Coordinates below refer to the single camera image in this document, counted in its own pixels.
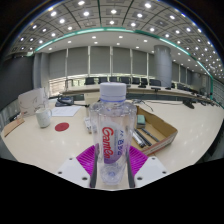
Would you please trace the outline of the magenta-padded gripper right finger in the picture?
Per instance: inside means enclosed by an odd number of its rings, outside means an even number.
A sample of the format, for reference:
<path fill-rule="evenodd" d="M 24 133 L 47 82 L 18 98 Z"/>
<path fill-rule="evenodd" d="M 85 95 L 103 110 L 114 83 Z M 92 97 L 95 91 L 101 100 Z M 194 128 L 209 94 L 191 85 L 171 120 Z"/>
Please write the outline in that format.
<path fill-rule="evenodd" d="M 140 188 L 168 175 L 167 169 L 155 156 L 146 156 L 131 146 L 128 160 L 128 182 L 130 188 Z"/>

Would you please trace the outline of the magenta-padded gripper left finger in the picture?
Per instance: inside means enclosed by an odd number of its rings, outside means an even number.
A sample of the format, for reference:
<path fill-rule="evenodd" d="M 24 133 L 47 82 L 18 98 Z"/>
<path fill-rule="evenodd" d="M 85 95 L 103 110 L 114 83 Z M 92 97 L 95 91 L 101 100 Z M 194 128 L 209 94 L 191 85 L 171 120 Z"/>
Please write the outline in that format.
<path fill-rule="evenodd" d="M 77 157 L 68 158 L 56 171 L 56 175 L 84 188 L 93 182 L 95 148 L 90 146 Z"/>

